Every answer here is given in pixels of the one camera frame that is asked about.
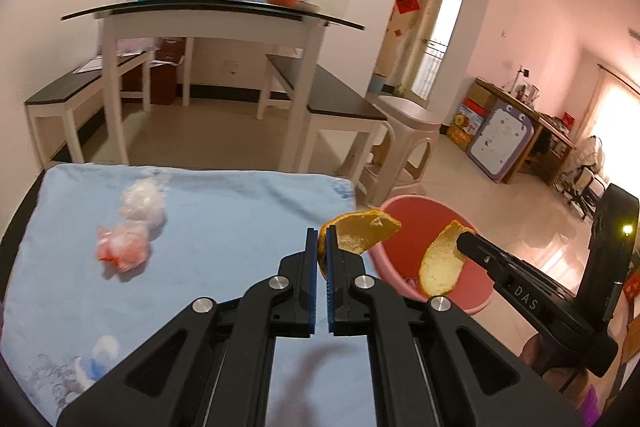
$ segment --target bed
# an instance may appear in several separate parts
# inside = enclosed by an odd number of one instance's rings
[[[148,262],[120,275],[95,259],[95,229],[122,219],[120,194],[143,178],[162,187],[166,221]],[[56,166],[14,264],[0,353],[55,425],[186,304],[241,296],[303,249],[308,227],[353,209],[350,182],[316,174]],[[276,343],[267,426],[375,425],[366,339],[330,336],[325,302],[318,274],[316,334]]]

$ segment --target door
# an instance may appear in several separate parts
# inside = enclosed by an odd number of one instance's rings
[[[414,43],[402,80],[401,94],[425,105],[438,76],[463,0],[430,0],[425,10],[422,31]]]

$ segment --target white plastic bag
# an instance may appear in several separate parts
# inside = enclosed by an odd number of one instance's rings
[[[162,225],[166,205],[153,179],[135,182],[121,195],[120,215],[132,221],[143,221],[148,230]]]
[[[113,230],[98,227],[98,261],[113,264],[119,272],[140,266],[149,257],[149,230],[164,221],[166,205],[156,182],[146,178],[124,190],[120,215],[125,217]]]

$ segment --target curtain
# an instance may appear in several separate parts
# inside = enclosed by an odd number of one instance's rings
[[[587,117],[578,137],[598,136],[605,153],[605,181],[640,198],[640,96],[618,78],[600,70]]]

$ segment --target window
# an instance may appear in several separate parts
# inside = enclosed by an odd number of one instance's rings
[[[427,100],[442,59],[447,52],[449,40],[460,12],[460,6],[462,6],[462,0],[442,0],[431,35],[425,42],[426,48],[422,56],[420,69],[411,87],[411,90],[423,100]]]
[[[602,140],[604,179],[640,198],[640,96],[611,74],[603,74],[602,94],[585,136]]]

